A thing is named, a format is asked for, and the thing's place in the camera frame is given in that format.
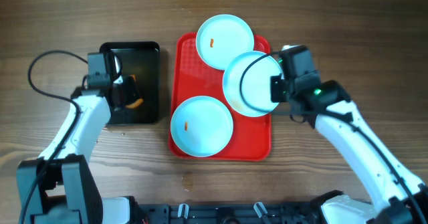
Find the red plastic tray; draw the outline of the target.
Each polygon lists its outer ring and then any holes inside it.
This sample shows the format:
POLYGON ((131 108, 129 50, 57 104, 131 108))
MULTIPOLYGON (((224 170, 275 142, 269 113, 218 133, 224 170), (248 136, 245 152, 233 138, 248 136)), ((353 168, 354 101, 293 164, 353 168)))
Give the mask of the red plastic tray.
POLYGON ((208 66, 198 55, 195 32, 186 33, 177 42, 171 110, 194 96, 210 96, 222 102, 233 119, 229 144, 208 160, 261 161, 272 149, 272 117, 247 117, 234 111, 223 94, 223 71, 208 66))

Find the orange green sponge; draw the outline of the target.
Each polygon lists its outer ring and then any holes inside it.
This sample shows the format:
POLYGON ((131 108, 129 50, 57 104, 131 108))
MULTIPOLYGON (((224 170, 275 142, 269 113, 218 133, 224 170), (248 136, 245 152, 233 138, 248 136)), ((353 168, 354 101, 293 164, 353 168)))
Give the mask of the orange green sponge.
POLYGON ((125 79, 124 85, 126 94, 125 107, 130 109, 139 107, 144 100, 136 85, 135 75, 129 75, 125 79))

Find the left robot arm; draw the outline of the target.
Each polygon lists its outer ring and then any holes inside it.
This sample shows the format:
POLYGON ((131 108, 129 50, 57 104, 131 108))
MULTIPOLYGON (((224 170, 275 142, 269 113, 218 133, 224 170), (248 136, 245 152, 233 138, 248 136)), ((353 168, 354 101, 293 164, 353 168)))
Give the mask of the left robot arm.
POLYGON ((111 52, 90 53, 88 75, 66 98, 70 111, 51 144, 17 167, 20 223, 135 223, 144 215, 133 197, 102 198, 88 166, 115 109, 122 64, 111 52))

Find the white plate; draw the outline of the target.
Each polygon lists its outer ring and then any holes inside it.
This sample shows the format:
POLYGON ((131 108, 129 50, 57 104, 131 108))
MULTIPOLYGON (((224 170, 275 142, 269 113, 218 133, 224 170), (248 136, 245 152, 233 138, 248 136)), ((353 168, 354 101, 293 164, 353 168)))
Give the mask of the white plate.
POLYGON ((210 17, 198 29, 195 46, 199 57, 210 67, 225 70, 242 53, 252 51, 255 37, 241 18, 221 14, 210 17))
POLYGON ((277 107, 271 101, 270 78, 282 73, 279 63, 261 51, 249 51, 237 56, 223 74, 223 94, 231 108, 247 117, 266 115, 277 107))
POLYGON ((233 119, 227 107, 210 96, 195 96, 182 102, 173 112, 170 133, 177 147, 194 157, 221 152, 231 140, 233 119))

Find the black rectangular water basin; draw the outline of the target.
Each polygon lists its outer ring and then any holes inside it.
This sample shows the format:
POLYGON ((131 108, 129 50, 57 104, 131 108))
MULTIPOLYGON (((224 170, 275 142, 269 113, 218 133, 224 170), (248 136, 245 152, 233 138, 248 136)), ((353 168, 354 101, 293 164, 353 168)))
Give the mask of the black rectangular water basin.
POLYGON ((112 114, 109 126, 153 124, 159 112, 160 47, 154 41, 107 42, 100 51, 111 51, 122 75, 116 79, 112 90, 112 114), (124 81, 135 75, 136 85, 144 102, 137 108, 126 108, 124 81))

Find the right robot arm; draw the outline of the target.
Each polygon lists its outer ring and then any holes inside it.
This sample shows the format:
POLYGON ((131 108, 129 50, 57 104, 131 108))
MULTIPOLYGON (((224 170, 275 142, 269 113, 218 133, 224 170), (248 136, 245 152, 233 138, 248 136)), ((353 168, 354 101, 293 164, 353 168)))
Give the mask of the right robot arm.
POLYGON ((331 191, 312 201, 321 223, 426 223, 427 185, 406 168, 371 130, 336 81, 322 82, 310 50, 285 45, 282 74, 272 76, 273 102, 287 102, 342 155, 370 202, 331 191))

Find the white plate top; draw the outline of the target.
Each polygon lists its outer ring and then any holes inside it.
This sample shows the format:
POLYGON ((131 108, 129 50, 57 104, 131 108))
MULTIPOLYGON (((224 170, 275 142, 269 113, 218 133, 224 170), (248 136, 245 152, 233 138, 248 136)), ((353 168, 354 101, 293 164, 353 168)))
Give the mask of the white plate top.
POLYGON ((252 51, 255 37, 241 18, 221 14, 210 17, 198 29, 195 46, 199 57, 210 67, 225 70, 242 53, 252 51))

